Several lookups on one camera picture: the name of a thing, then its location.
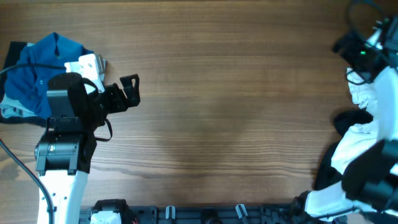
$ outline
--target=white fabric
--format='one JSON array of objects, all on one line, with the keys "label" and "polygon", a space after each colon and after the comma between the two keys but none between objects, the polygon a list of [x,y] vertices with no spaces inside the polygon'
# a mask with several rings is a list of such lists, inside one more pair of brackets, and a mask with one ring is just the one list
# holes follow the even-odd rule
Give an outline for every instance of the white fabric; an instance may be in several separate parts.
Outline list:
[{"label": "white fabric", "polygon": [[[348,80],[360,83],[363,79],[355,72],[348,74]],[[348,164],[368,150],[377,141],[379,131],[377,98],[373,84],[354,85],[348,83],[349,91],[353,97],[353,103],[359,108],[366,108],[366,111],[374,116],[369,124],[354,124],[345,133],[336,151],[331,158],[331,166],[341,174],[344,173]],[[391,173],[398,175],[398,165],[391,169]]]}]

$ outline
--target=blue fabric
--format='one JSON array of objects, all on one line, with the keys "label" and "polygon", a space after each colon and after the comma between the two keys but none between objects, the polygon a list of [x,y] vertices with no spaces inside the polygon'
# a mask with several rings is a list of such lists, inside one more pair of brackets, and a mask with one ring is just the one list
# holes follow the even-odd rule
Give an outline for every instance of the blue fabric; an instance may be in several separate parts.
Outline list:
[{"label": "blue fabric", "polygon": [[[64,66],[66,62],[76,62],[79,57],[92,54],[81,44],[52,33],[31,47],[24,47],[17,64],[41,63]],[[9,98],[19,100],[30,111],[41,118],[51,116],[47,100],[47,82],[54,76],[65,73],[65,70],[51,68],[23,67],[7,72],[4,89]]]}]

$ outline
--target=wood grain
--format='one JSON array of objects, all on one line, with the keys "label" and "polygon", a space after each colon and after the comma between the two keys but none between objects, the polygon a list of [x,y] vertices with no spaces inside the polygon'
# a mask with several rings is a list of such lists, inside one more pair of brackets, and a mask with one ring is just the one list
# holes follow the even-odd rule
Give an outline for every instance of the wood grain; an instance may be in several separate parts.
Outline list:
[{"label": "wood grain", "polygon": [[[289,202],[339,139],[331,114],[353,106],[330,51],[346,3],[2,4],[0,63],[10,41],[58,32],[108,60],[106,84],[139,74],[142,102],[109,116],[114,137],[98,144],[83,206]],[[43,131],[0,125],[31,169]],[[0,152],[0,223],[34,223],[37,197]]]}]

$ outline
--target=black fabric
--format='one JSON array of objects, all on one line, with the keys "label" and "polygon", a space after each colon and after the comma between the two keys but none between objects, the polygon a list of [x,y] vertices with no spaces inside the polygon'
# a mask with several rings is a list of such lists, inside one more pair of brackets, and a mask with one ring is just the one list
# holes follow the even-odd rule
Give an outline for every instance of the black fabric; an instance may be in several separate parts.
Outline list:
[{"label": "black fabric", "polygon": [[[340,113],[334,118],[334,124],[337,132],[344,136],[348,128],[354,124],[366,124],[373,120],[373,116],[365,110],[351,110]],[[333,143],[323,156],[317,178],[314,183],[314,190],[325,189],[342,180],[343,176],[331,166],[331,158],[336,151],[339,142]],[[366,219],[374,224],[394,224],[398,223],[398,217],[385,213],[366,212],[363,214]]]},{"label": "black fabric", "polygon": [[[27,45],[25,42],[11,42],[10,43],[10,48],[7,53],[6,60],[4,61],[4,67],[8,68],[10,66],[15,65],[18,60],[19,56],[21,54],[21,50]],[[0,77],[0,101],[4,98],[4,84],[7,80],[7,74],[2,75]],[[21,118],[18,116],[15,117],[10,117],[10,118],[4,118],[1,113],[0,113],[0,123],[3,124],[21,124],[21,123],[29,123],[29,124],[35,124],[39,125],[41,127],[45,127],[45,120],[40,118],[40,117],[29,117],[29,118]]]},{"label": "black fabric", "polygon": [[373,121],[373,116],[365,110],[349,110],[340,113],[333,119],[337,133],[343,137],[348,128],[354,124],[368,124]]}]

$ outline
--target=wooden surface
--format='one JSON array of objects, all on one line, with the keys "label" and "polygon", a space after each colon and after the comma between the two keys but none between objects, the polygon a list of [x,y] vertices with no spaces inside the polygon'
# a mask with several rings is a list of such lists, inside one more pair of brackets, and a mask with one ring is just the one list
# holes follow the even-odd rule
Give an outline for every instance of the wooden surface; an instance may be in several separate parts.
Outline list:
[{"label": "wooden surface", "polygon": [[[12,40],[58,32],[108,62],[105,84],[138,73],[141,104],[109,120],[83,206],[289,202],[311,189],[338,140],[330,117],[353,106],[344,61],[346,1],[0,5],[0,65]],[[44,130],[0,125],[32,170]],[[97,136],[107,136],[100,128]],[[0,223],[34,223],[38,189],[0,152]]]}]

